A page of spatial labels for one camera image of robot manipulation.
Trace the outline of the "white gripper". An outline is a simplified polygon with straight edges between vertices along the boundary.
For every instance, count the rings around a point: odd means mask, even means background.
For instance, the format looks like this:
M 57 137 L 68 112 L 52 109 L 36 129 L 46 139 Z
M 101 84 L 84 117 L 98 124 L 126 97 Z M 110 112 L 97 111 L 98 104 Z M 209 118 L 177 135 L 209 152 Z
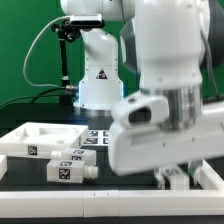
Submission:
M 193 177 L 202 166 L 201 161 L 195 160 L 224 156 L 224 102 L 205 105 L 196 125 L 179 131 L 158 128 L 158 122 L 167 115 L 165 107 L 152 109 L 151 122 L 130 124 L 128 115 L 139 107 L 122 101 L 112 109 L 108 157 L 117 175 L 157 168 L 154 177 L 164 190 L 165 178 L 159 167 L 189 162 L 188 175 Z

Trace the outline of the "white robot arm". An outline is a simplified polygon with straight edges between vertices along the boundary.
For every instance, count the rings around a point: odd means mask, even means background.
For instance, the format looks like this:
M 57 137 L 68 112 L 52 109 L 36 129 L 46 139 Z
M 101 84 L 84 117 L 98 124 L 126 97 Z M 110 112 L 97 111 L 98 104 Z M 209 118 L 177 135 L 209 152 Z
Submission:
M 200 99 L 199 70 L 204 30 L 197 0 L 60 0 L 72 24 L 82 30 L 86 72 L 79 105 L 108 109 L 108 168 L 103 176 L 127 184 L 147 171 L 224 156 L 224 105 Z M 120 38 L 124 64 L 139 72 L 140 87 L 118 94 L 112 52 L 97 41 L 94 22 L 126 22 Z

